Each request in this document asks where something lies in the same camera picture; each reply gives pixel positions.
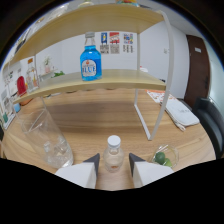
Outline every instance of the blue bottle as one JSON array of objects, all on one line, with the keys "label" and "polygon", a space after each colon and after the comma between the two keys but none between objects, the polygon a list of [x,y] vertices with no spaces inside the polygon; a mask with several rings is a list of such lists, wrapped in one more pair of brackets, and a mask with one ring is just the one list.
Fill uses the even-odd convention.
[{"label": "blue bottle", "polygon": [[80,66],[83,81],[92,81],[102,78],[101,54],[96,50],[95,33],[85,34],[85,50],[80,56]]}]

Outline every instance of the water bottle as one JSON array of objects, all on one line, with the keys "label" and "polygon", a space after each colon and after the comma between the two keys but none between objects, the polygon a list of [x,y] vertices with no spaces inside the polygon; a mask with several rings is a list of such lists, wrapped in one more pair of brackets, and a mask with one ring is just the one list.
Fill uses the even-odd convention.
[{"label": "water bottle", "polygon": [[108,147],[104,151],[103,159],[105,168],[111,172],[117,172],[124,161],[124,152],[120,148],[121,139],[116,136],[112,135],[108,138]]}]

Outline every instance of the drinking glass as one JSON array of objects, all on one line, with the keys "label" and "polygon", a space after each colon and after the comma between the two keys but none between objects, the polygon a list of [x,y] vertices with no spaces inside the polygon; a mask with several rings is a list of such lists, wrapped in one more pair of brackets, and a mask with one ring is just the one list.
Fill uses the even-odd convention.
[{"label": "drinking glass", "polygon": [[29,114],[22,122],[22,131],[32,148],[54,168],[73,164],[73,154],[47,109]]}]

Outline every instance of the green plant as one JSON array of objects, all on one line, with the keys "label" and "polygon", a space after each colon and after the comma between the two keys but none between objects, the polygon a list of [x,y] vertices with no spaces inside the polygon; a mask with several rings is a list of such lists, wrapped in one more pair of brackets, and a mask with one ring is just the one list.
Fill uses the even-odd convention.
[{"label": "green plant", "polygon": [[55,72],[54,73],[54,76],[53,77],[51,77],[51,78],[54,78],[54,77],[58,77],[58,76],[61,76],[61,75],[65,75],[65,73],[63,72],[63,71],[60,71],[60,72]]}]

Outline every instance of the cup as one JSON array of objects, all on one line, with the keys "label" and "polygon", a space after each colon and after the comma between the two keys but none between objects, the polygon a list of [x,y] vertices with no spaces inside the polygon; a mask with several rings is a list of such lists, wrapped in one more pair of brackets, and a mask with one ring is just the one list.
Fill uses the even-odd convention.
[{"label": "cup", "polygon": [[47,109],[29,114],[21,123],[28,142],[50,166],[62,168],[73,164],[73,154]]},{"label": "cup", "polygon": [[155,150],[149,162],[174,168],[179,161],[178,150],[169,144],[163,144]]}]

